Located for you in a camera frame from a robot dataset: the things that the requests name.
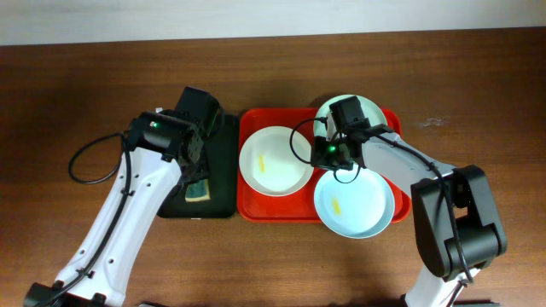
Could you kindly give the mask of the yellow green sponge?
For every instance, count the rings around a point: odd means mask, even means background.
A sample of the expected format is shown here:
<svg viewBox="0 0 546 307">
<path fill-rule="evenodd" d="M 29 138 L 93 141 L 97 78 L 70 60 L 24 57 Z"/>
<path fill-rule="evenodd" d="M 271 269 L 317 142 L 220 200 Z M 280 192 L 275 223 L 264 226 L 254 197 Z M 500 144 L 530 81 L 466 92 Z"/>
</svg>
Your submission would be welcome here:
<svg viewBox="0 0 546 307">
<path fill-rule="evenodd" d="M 210 199 L 210 189 L 207 179 L 188 185 L 184 196 L 186 202 L 202 202 Z"/>
</svg>

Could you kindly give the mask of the light blue plate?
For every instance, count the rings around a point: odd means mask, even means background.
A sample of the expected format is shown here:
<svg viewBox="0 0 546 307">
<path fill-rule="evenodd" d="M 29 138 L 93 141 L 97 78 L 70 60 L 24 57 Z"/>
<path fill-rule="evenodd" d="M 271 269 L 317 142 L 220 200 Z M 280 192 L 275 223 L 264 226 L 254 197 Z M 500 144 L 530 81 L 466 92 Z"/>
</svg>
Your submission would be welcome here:
<svg viewBox="0 0 546 307">
<path fill-rule="evenodd" d="M 387 180 L 379 174 L 327 171 L 317 181 L 313 202 L 322 223 L 337 235 L 367 239 L 393 220 L 396 201 Z"/>
</svg>

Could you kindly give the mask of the white plate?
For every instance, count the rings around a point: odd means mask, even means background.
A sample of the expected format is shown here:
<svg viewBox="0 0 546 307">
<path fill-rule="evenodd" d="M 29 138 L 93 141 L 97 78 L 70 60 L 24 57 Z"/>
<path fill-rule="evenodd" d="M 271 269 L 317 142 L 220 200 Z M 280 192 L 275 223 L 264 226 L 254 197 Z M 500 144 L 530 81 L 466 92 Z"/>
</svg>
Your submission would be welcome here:
<svg viewBox="0 0 546 307">
<path fill-rule="evenodd" d="M 300 133 L 270 126 L 250 135 L 242 145 L 239 169 L 255 191 L 274 197 L 293 194 L 311 179 L 311 144 Z"/>
</svg>

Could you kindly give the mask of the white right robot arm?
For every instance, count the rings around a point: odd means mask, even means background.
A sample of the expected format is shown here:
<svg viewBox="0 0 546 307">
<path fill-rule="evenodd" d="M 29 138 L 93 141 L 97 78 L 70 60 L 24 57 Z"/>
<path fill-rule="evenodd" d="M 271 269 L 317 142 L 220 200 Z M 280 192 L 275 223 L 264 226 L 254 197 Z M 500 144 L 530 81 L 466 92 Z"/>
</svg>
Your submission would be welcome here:
<svg viewBox="0 0 546 307">
<path fill-rule="evenodd" d="M 331 139 L 316 137 L 311 165 L 333 175 L 370 170 L 410 197 L 423 267 L 399 306 L 452 306 L 473 278 L 507 250 L 484 171 L 432 159 L 386 125 L 344 124 Z"/>
</svg>

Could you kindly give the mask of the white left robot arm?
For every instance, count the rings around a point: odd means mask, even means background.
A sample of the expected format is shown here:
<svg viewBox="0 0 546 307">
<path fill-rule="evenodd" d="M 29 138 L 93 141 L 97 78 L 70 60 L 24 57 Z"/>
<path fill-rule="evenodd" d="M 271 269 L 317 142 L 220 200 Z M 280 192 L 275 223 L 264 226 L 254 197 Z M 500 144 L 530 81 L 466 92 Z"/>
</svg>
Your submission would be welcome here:
<svg viewBox="0 0 546 307">
<path fill-rule="evenodd" d="M 116 133 L 122 154 L 113 186 L 78 251 L 48 287 L 34 283 L 26 306 L 120 306 L 133 264 L 159 208 L 175 188 L 200 180 L 204 141 L 218 114 L 144 112 Z"/>
</svg>

